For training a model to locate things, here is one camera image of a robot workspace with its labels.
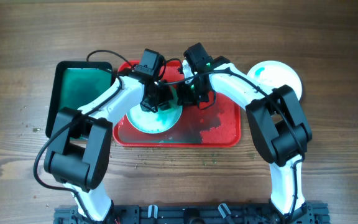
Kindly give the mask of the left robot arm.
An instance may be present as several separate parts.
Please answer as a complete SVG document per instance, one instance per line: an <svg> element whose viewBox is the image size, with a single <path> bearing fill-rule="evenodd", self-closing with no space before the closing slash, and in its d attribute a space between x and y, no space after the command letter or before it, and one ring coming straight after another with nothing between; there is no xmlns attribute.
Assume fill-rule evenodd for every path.
<svg viewBox="0 0 358 224"><path fill-rule="evenodd" d="M114 203L103 183L112 132L141 103L157 112L163 101L157 82L166 62L160 53L145 49L138 64L119 73L107 70L114 83L93 101L57 113L51 136L35 159L34 177L45 188L70 192L84 222L116 222Z"/></svg>

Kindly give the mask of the white plate front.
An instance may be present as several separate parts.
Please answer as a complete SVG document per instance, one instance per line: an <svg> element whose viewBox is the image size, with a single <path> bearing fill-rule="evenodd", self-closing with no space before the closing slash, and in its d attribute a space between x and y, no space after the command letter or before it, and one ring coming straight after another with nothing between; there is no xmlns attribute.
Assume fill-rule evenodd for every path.
<svg viewBox="0 0 358 224"><path fill-rule="evenodd" d="M296 71L285 63L267 60L254 65L247 73L254 80L264 85L279 88L288 85L294 90L296 97L301 100L303 87Z"/></svg>

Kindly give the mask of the green yellow sponge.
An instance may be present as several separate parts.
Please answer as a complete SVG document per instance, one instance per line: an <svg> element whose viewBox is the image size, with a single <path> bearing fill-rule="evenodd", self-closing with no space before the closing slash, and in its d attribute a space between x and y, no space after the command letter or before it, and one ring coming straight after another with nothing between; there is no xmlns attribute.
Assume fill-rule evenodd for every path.
<svg viewBox="0 0 358 224"><path fill-rule="evenodd" d="M171 101L164 101L160 104L158 104L158 110L159 111L166 111L171 109L174 106L174 104Z"/></svg>

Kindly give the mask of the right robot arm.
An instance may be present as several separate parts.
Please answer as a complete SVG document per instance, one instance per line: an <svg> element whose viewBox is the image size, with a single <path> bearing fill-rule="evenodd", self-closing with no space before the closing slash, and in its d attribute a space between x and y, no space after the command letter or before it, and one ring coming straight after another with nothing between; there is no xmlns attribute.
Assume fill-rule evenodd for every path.
<svg viewBox="0 0 358 224"><path fill-rule="evenodd" d="M301 166L312 139L294 89L274 87L241 72L229 59L212 58L201 43L185 50L178 87L194 104L206 101L209 91L220 93L246 111L254 146L269 164L272 178L271 204L287 222L304 204Z"/></svg>

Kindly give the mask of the white plate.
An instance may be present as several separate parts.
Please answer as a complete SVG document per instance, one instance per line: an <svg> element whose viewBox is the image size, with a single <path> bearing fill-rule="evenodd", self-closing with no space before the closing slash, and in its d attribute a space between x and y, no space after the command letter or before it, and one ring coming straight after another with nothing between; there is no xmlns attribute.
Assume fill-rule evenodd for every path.
<svg viewBox="0 0 358 224"><path fill-rule="evenodd" d="M137 130L147 134L158 134L172 128L183 111L182 106L177 105L178 97L176 89L170 86L173 99L168 100L168 109L159 109L156 113L142 111L140 105L133 107L127 114L127 119Z"/></svg>
<svg viewBox="0 0 358 224"><path fill-rule="evenodd" d="M279 88L288 85L294 90L296 97L301 100L303 87L296 71L285 63L267 60L254 65L247 73L254 80L264 85Z"/></svg>

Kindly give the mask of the white plate top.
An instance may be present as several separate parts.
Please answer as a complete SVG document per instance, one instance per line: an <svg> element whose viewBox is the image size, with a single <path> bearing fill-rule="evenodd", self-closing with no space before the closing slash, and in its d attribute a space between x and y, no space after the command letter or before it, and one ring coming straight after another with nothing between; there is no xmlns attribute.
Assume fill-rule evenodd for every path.
<svg viewBox="0 0 358 224"><path fill-rule="evenodd" d="M182 106L177 105L178 97L176 89L170 86L173 99L168 100L168 109L159 109L156 113L142 111L140 105L133 107L127 114L127 119L137 130L147 134L158 134L172 128L183 111Z"/></svg>

